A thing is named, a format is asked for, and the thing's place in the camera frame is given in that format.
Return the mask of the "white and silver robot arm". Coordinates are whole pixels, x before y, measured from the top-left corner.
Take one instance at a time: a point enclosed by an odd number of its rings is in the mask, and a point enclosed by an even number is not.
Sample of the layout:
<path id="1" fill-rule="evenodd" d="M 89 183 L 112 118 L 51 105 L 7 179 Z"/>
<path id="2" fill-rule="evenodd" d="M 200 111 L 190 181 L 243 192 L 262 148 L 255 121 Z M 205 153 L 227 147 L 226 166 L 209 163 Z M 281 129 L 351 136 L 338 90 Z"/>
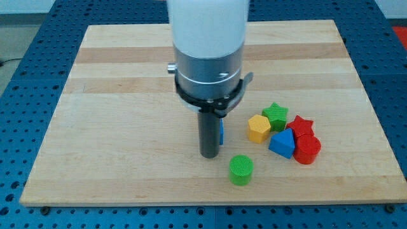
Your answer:
<path id="1" fill-rule="evenodd" d="M 225 117 L 242 99 L 248 0 L 168 0 L 179 96 L 199 113 Z"/>

